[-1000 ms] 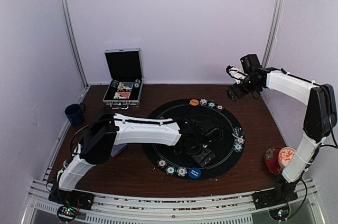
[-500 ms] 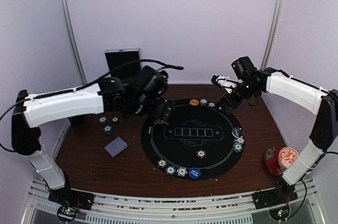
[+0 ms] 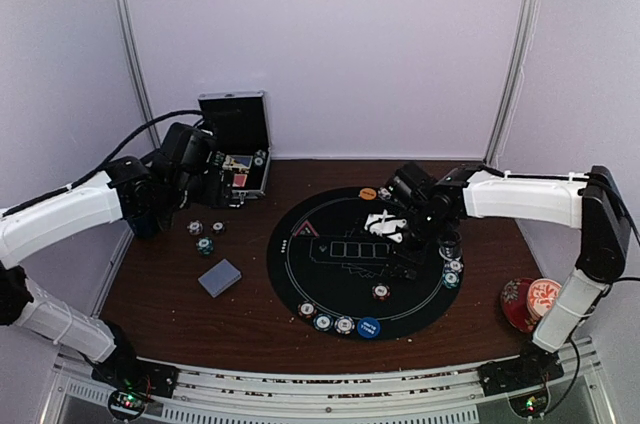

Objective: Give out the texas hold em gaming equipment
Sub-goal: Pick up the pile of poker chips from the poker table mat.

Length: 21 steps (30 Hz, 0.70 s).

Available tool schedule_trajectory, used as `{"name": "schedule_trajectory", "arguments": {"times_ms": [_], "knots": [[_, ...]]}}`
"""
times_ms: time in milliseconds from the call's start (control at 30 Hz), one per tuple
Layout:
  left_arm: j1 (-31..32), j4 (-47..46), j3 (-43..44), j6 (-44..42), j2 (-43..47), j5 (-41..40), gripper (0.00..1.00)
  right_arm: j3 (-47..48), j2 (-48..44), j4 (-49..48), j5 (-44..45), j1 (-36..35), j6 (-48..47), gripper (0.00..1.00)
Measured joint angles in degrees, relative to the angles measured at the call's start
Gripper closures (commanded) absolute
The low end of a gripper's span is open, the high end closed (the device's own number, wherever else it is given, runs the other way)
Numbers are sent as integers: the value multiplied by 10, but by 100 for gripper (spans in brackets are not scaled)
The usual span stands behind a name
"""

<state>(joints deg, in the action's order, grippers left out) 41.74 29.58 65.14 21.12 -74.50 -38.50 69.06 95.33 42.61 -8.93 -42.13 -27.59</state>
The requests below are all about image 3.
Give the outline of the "brown 100 chip stack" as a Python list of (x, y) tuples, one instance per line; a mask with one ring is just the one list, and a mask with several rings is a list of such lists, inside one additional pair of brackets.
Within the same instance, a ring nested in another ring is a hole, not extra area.
[(211, 231), (214, 234), (222, 234), (226, 232), (226, 225), (222, 221), (216, 221), (211, 225)]

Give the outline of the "black white dealer button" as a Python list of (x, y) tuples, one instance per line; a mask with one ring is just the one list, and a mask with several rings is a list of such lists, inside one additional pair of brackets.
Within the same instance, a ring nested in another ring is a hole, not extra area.
[(459, 241), (441, 240), (439, 242), (439, 254), (445, 261), (458, 260), (462, 256)]

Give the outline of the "green blue 50 chip stack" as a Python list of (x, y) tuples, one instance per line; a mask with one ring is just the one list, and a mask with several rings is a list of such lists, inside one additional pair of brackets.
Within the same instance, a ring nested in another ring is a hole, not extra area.
[(210, 237), (202, 237), (196, 241), (196, 250), (202, 256), (209, 256), (215, 250), (215, 243)]

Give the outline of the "blue small blind button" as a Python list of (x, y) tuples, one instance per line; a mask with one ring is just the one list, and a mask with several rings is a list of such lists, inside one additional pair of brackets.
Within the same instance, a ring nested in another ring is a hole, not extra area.
[(381, 324), (373, 317), (363, 317), (358, 320), (356, 330), (364, 339), (375, 339), (381, 332)]

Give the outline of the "orange big blind button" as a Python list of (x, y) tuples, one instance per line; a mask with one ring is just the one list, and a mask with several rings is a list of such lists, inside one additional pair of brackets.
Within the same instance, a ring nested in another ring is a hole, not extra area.
[(359, 197), (363, 200), (374, 200), (377, 198), (377, 191), (373, 188), (366, 187), (359, 191)]

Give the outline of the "red triangular all-in marker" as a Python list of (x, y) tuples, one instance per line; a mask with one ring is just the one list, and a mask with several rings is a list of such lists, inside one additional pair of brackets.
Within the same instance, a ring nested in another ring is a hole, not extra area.
[(315, 230), (313, 225), (309, 220), (305, 220), (300, 224), (300, 226), (294, 231), (294, 237), (306, 236), (306, 237), (318, 237), (319, 233)]

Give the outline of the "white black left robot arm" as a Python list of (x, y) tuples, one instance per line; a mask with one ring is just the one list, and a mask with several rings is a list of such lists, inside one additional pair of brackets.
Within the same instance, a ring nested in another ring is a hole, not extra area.
[(143, 157), (114, 155), (88, 176), (1, 212), (1, 323), (20, 326), (72, 347), (123, 388), (137, 386), (144, 368), (114, 326), (91, 318), (45, 291), (23, 262), (78, 235), (119, 222), (152, 238), (171, 229), (193, 204), (220, 207), (231, 185), (217, 129), (173, 123), (160, 148)]

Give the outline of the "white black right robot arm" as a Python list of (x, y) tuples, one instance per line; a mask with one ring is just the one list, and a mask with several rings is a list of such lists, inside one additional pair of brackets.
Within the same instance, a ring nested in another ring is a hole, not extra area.
[(513, 363), (513, 377), (526, 386), (550, 370), (549, 353), (568, 341), (605, 290), (622, 278), (629, 241), (638, 234), (613, 175), (604, 166), (586, 173), (534, 175), (464, 164), (437, 179), (409, 162), (385, 187), (405, 210), (402, 241), (396, 248), (407, 261), (468, 218), (540, 222), (579, 232), (574, 268), (533, 332), (537, 347)]

